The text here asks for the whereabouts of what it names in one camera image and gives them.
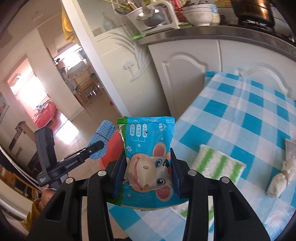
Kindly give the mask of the left yellow sleeve forearm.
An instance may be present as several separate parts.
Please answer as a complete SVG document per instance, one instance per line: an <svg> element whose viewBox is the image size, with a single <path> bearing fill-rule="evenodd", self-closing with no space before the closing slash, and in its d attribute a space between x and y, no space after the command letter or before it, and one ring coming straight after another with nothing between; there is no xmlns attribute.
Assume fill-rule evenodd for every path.
<svg viewBox="0 0 296 241"><path fill-rule="evenodd" d="M32 229L34 226L35 222L37 221L39 215L41 214L42 210L44 209L44 205L42 203L42 199L38 198L34 200L32 204L32 209L28 213L27 217L25 220L21 221L21 225L28 231Z"/></svg>

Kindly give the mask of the person's left hand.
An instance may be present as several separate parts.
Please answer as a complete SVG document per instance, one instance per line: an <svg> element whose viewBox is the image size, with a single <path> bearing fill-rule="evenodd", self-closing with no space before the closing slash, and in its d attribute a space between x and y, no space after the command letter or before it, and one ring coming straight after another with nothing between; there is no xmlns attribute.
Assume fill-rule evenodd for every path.
<svg viewBox="0 0 296 241"><path fill-rule="evenodd" d="M44 189L41 197L41 203L44 207L47 205L47 203L50 201L50 199L53 197L55 193L56 193L56 190L53 190L49 187Z"/></svg>

